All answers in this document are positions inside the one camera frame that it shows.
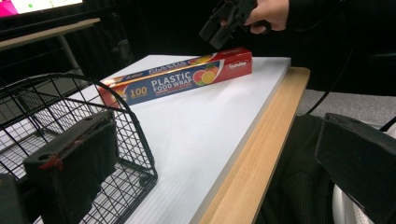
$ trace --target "food wrap box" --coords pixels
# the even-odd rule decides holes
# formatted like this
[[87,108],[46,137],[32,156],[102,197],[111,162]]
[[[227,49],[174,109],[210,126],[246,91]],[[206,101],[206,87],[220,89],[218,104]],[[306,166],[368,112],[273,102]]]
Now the food wrap box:
[[[252,55],[244,48],[228,49],[213,54],[155,67],[102,82],[115,91],[128,105],[215,84],[252,73]],[[114,94],[99,87],[106,105],[118,106]]]

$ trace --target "grey floor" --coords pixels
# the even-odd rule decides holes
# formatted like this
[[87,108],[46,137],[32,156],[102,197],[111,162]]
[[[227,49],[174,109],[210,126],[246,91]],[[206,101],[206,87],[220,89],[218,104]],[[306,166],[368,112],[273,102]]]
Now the grey floor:
[[[323,95],[323,91],[305,90],[297,115],[305,114]],[[311,115],[345,115],[380,128],[396,116],[396,97],[331,92]]]

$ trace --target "hand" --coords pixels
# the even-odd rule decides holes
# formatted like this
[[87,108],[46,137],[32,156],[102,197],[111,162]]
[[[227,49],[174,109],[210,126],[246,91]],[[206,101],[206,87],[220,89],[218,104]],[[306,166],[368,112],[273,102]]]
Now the hand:
[[[257,0],[257,7],[250,12],[245,25],[266,20],[271,23],[272,30],[285,30],[288,14],[289,0]],[[250,32],[255,35],[261,34],[264,31],[264,26],[250,26]]]

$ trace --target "black handheld tool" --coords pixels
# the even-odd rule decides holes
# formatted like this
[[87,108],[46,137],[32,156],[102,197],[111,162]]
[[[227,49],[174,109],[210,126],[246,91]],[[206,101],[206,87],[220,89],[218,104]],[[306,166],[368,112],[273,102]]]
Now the black handheld tool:
[[[237,27],[241,27],[245,32],[248,30],[245,22],[251,10],[256,6],[257,0],[220,0],[199,36],[204,41],[209,41],[216,49],[220,49]],[[221,21],[227,21],[227,25],[220,25]],[[265,26],[264,35],[268,34],[272,28],[268,21],[258,21],[252,25]]]

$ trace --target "black wire basket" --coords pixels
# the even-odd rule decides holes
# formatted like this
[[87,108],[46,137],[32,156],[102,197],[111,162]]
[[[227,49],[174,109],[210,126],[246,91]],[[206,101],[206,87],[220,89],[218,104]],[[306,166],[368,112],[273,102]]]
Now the black wire basket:
[[[113,105],[103,103],[104,91],[112,96]],[[22,187],[27,178],[22,162],[80,120],[104,111],[112,112],[116,121],[116,169],[101,184],[90,212],[80,223],[124,223],[155,186],[158,175],[136,115],[99,81],[73,74],[46,74],[1,88],[0,174],[12,175],[21,194],[28,192]],[[32,203],[23,207],[28,219],[42,222],[31,207]]]

